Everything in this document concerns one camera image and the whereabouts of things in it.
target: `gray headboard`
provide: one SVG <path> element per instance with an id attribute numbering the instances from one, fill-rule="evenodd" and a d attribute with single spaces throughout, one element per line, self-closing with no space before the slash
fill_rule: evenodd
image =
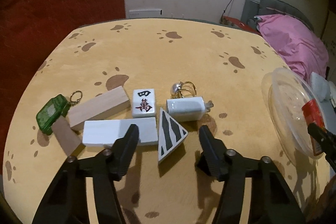
<path id="1" fill-rule="evenodd" d="M 243 13 L 241 14 L 241 22 L 246 23 L 256 30 L 257 26 L 253 17 L 274 14 L 290 15 L 300 20 L 308 29 L 314 31 L 313 25 L 302 12 L 281 0 L 260 0 L 260 2 L 245 0 Z"/>

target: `table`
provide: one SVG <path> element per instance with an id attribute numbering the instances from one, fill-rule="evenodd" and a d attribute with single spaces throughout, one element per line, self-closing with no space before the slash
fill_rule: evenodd
<path id="1" fill-rule="evenodd" d="M 194 167 L 202 124 L 245 157 L 270 156 L 304 209 L 323 192 L 329 166 L 324 158 L 301 156 L 295 168 L 283 152 L 261 92 L 264 75 L 277 67 L 288 68 L 262 37 L 221 25 L 127 19 L 80 27 L 43 62 L 17 106 L 3 162 L 6 200 L 24 224 L 31 223 L 66 159 L 55 136 L 42 135 L 35 120 L 51 97 L 81 90 L 85 102 L 123 85 L 130 98 L 134 89 L 154 88 L 157 106 L 165 108 L 171 85 L 181 80 L 192 81 L 214 107 L 202 120 L 182 124 L 188 137 L 159 167 L 157 147 L 137 148 L 127 175 L 115 183 L 127 221 L 211 223 L 223 183 Z M 114 118 L 131 118 L 131 110 Z M 80 158 L 100 150 L 88 147 Z M 91 223 L 97 223 L 92 180 L 87 182 Z M 241 223 L 248 218 L 250 188 L 246 179 Z"/>

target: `triangular block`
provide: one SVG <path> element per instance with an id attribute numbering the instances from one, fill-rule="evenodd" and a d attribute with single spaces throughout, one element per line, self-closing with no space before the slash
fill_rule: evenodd
<path id="1" fill-rule="evenodd" d="M 188 131 L 161 108 L 159 120 L 159 163 L 173 152 L 187 136 Z"/>

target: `power cord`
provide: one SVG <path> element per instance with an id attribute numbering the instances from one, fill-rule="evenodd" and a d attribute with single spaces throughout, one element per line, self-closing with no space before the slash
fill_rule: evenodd
<path id="1" fill-rule="evenodd" d="M 221 18 L 220 18 L 221 20 L 222 20 L 223 15 L 225 14 L 225 11 L 226 11 L 227 7 L 230 5 L 231 1 L 232 1 L 232 0 L 230 0 L 230 2 L 227 4 L 226 8 L 224 9 L 223 14 L 222 14 L 222 16 L 221 16 Z"/>

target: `white cloth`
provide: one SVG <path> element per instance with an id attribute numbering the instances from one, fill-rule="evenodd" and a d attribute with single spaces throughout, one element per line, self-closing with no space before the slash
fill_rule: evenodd
<path id="1" fill-rule="evenodd" d="M 320 102 L 330 99 L 329 82 L 321 75 L 312 72 L 309 77 L 309 85 Z"/>
<path id="2" fill-rule="evenodd" d="M 333 107 L 336 107 L 336 86 L 333 82 L 329 81 L 330 87 L 330 100 Z"/>

